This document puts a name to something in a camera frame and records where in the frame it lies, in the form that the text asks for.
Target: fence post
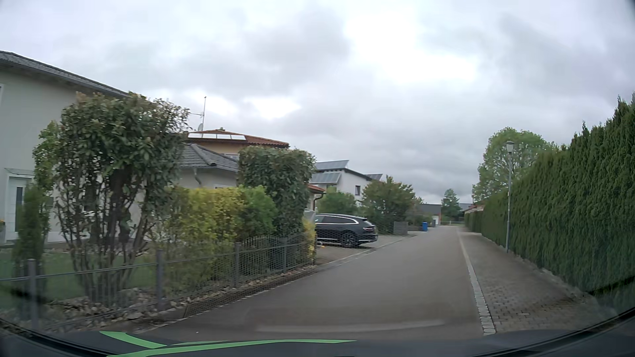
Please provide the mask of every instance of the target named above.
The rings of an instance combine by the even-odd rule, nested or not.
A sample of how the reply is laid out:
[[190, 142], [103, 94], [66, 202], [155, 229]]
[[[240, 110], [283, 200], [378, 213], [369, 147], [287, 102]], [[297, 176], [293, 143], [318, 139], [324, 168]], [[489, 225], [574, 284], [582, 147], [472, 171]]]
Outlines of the fence post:
[[287, 262], [286, 262], [286, 256], [289, 254], [289, 251], [287, 250], [287, 245], [289, 244], [289, 237], [284, 236], [282, 238], [282, 245], [283, 245], [283, 256], [282, 256], [282, 272], [286, 273], [286, 267], [287, 267]]
[[234, 288], [238, 287], [240, 277], [240, 243], [234, 242]]
[[163, 249], [157, 249], [156, 251], [157, 258], [157, 276], [156, 276], [156, 295], [157, 295], [157, 311], [163, 310]]
[[29, 305], [30, 305], [30, 317], [31, 317], [31, 329], [39, 330], [39, 306], [37, 305], [37, 262], [35, 259], [29, 259], [27, 261], [29, 272]]
[[311, 257], [311, 265], [316, 265], [316, 257], [318, 255], [318, 237], [313, 240], [313, 257]]

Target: asphalt road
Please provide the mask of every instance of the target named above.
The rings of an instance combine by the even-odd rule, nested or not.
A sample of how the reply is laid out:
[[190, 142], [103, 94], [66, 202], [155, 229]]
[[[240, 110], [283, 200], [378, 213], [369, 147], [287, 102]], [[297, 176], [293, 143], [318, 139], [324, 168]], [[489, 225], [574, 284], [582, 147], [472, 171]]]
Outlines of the asphalt road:
[[419, 232], [146, 334], [183, 341], [480, 337], [456, 229]]

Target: window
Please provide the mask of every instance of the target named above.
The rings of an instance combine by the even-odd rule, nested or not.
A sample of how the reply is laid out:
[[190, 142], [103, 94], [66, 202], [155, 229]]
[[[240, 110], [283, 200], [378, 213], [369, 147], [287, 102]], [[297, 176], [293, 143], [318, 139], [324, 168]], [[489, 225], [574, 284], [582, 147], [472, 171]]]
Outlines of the window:
[[20, 227], [20, 207], [22, 207], [22, 200], [24, 199], [24, 187], [16, 187], [15, 188], [15, 232], [18, 231], [18, 227]]
[[324, 219], [322, 220], [321, 223], [355, 224], [355, 221], [349, 218], [344, 218], [344, 217], [324, 216]]

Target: street lamp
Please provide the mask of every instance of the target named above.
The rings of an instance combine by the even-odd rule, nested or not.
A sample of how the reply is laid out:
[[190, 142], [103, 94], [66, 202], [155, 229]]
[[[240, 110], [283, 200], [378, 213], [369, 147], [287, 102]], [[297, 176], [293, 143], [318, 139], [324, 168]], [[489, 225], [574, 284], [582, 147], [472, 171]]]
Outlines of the street lamp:
[[512, 206], [512, 152], [514, 152], [514, 142], [508, 141], [506, 144], [509, 176], [507, 177], [507, 234], [505, 235], [505, 252], [509, 252], [509, 215]]

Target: gray roof tile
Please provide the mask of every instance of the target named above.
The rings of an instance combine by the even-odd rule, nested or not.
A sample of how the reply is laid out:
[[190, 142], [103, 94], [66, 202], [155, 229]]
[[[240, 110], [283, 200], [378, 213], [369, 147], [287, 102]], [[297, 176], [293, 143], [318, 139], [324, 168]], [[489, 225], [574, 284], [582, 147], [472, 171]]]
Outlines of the gray roof tile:
[[17, 55], [13, 52], [0, 51], [0, 64], [6, 64], [13, 67], [21, 67], [29, 71], [46, 74], [48, 76], [63, 79], [65, 81], [78, 84], [91, 90], [99, 91], [106, 95], [112, 95], [114, 97], [125, 97], [128, 95], [126, 92], [118, 90], [117, 88], [92, 81], [86, 77], [78, 76], [77, 74], [59, 69], [52, 65], [38, 62], [36, 60], [32, 60], [24, 56]]
[[187, 144], [179, 161], [181, 168], [209, 168], [238, 172], [238, 161], [197, 144]]

